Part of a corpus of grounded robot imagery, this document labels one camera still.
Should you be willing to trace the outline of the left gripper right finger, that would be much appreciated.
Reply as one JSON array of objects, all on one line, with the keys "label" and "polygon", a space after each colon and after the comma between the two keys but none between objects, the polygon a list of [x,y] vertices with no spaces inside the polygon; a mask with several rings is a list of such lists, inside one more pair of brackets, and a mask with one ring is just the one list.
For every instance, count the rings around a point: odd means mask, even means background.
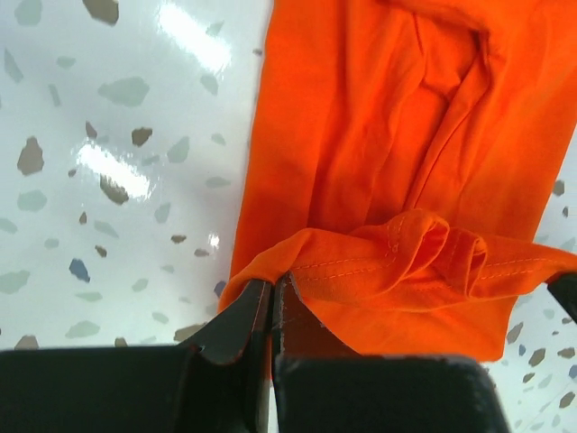
[{"label": "left gripper right finger", "polygon": [[281,432],[342,432],[336,366],[360,355],[307,307],[293,274],[275,285],[271,373]]}]

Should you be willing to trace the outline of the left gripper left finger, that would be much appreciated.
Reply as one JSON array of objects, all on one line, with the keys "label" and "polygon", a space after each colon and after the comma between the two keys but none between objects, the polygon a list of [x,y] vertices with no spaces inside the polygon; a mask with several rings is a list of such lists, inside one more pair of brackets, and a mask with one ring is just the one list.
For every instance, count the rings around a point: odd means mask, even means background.
[{"label": "left gripper left finger", "polygon": [[223,312],[179,344],[188,364],[177,432],[266,432],[273,294],[251,280]]}]

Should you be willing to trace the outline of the orange t shirt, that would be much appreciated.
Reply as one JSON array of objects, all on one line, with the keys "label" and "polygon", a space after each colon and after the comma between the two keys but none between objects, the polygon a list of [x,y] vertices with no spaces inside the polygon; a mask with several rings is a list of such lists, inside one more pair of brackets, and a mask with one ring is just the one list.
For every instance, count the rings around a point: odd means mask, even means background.
[{"label": "orange t shirt", "polygon": [[501,358],[576,124],[573,1],[278,1],[227,308],[291,274],[362,354]]}]

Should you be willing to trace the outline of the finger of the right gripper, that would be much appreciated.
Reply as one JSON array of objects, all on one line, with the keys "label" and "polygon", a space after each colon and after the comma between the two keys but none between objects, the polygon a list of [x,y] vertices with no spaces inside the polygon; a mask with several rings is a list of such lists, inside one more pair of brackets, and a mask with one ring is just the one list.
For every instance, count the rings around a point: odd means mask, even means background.
[{"label": "finger of the right gripper", "polygon": [[567,315],[577,320],[577,274],[568,272],[552,278],[547,283],[547,290],[563,308]]}]

